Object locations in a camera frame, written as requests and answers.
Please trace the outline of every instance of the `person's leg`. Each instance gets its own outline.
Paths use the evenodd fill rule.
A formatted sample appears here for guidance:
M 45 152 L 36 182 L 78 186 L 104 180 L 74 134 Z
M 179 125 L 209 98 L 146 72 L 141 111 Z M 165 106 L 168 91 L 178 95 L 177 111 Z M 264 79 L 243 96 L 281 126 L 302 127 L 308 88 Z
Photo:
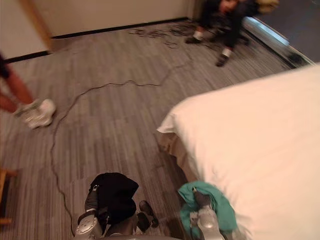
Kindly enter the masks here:
M 16 98 L 23 104 L 32 104 L 34 99 L 28 90 L 27 86 L 20 79 L 20 77 L 8 66 L 9 76 L 5 79 L 6 84 L 10 88 L 10 91 L 16 96 Z
M 228 61 L 239 39 L 244 18 L 255 15 L 257 9 L 258 6 L 254 0 L 247 0 L 239 2 L 235 9 L 230 13 L 231 30 L 226 36 L 224 49 L 218 58 L 216 66 L 222 67 Z
M 185 40 L 186 44 L 198 44 L 203 40 L 203 33 L 209 27 L 212 14 L 219 10 L 220 0 L 206 0 L 202 5 L 199 25 L 192 37 Z
M 0 77 L 4 78 L 11 92 L 22 103 L 17 106 L 10 98 L 0 94 L 0 108 L 15 116 L 20 117 L 30 128 L 47 126 L 52 122 L 52 115 L 56 110 L 55 104 L 46 99 L 43 102 L 34 100 L 27 86 L 15 74 L 15 72 L 5 64 L 5 60 L 0 54 Z
M 0 92 L 0 108 L 12 114 L 18 110 L 18 106 L 2 92 Z

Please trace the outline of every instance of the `white sneaker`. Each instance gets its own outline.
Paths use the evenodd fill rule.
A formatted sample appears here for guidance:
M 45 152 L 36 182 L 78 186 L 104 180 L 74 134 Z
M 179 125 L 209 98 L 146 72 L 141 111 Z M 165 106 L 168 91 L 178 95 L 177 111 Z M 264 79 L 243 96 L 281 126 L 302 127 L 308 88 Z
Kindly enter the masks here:
M 52 122 L 52 115 L 56 111 L 54 102 L 50 99 L 44 100 L 38 107 L 25 110 L 21 114 L 23 122 L 29 128 L 35 129 L 37 127 L 48 126 Z

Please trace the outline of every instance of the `person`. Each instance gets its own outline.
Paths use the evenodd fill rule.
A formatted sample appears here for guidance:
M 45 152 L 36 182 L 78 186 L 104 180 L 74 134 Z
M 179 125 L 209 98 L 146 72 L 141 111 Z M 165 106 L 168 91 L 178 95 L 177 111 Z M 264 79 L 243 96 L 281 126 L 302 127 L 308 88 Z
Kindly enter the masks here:
M 4 79 L 10 91 L 19 101 L 17 105 L 10 97 L 0 91 L 0 108 L 22 119 L 30 128 L 48 126 L 56 106 L 50 99 L 40 102 L 34 100 L 27 86 L 13 69 L 5 63 L 0 54 L 0 76 Z
M 192 37 L 185 40 L 186 44 L 199 44 L 203 41 L 204 31 L 209 27 L 213 13 L 221 13 L 230 19 L 231 30 L 224 42 L 224 49 L 220 54 L 216 66 L 222 67 L 231 56 L 240 35 L 244 17 L 252 17 L 259 12 L 256 0 L 206 0 L 202 6 L 202 13 Z

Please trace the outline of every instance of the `black pants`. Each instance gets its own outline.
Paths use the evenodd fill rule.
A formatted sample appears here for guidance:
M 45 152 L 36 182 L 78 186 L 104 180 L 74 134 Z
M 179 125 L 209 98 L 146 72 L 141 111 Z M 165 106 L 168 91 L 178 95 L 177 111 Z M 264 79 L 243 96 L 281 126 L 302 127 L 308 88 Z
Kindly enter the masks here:
M 207 28 L 212 19 L 212 14 L 219 11 L 219 4 L 221 0 L 206 0 L 202 6 L 202 13 L 199 25 Z M 242 22 L 245 17 L 252 17 L 258 14 L 258 4 L 255 0 L 246 0 L 239 2 L 235 9 L 227 14 L 230 20 L 231 31 L 227 34 L 225 39 L 225 46 L 233 48 L 239 38 Z

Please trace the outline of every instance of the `black shoe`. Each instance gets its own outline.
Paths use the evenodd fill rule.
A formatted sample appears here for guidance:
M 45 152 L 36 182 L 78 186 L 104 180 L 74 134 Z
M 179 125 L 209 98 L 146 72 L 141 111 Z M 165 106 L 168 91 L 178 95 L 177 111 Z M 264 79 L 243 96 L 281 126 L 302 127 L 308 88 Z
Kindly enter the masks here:
M 139 212 L 136 216 L 138 218 L 138 222 L 136 224 L 137 227 L 141 230 L 141 232 L 145 233 L 151 226 L 148 217 L 144 212 Z
M 218 61 L 216 62 L 216 66 L 217 67 L 222 67 L 226 64 L 226 62 L 228 61 L 229 57 L 224 55 L 224 54 L 220 54 Z
M 148 216 L 152 217 L 151 220 L 151 227 L 156 228 L 159 226 L 159 221 L 156 218 L 154 211 L 152 210 L 152 207 L 149 205 L 147 201 L 141 201 L 139 203 L 139 208 L 141 212 L 144 212 Z
M 184 42 L 186 44 L 200 44 L 200 43 L 202 43 L 201 40 L 196 39 L 194 36 L 186 38 Z

